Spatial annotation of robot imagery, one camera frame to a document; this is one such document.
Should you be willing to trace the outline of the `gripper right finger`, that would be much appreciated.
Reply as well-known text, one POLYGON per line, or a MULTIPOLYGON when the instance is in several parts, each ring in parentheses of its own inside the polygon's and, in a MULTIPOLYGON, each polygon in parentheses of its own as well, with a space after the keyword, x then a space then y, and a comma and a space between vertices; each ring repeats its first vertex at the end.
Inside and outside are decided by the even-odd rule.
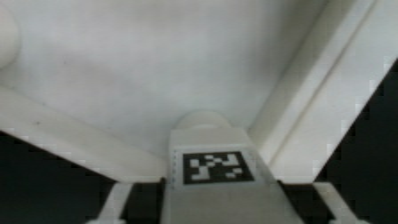
POLYGON ((353 211, 331 182, 280 182, 305 224, 372 224, 353 211))

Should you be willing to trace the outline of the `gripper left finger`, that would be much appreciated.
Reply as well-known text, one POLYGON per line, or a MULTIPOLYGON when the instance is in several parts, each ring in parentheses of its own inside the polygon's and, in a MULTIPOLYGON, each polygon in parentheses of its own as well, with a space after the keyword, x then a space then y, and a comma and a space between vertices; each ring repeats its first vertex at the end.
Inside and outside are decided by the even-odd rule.
POLYGON ((116 183, 88 224, 161 224, 166 182, 116 183))

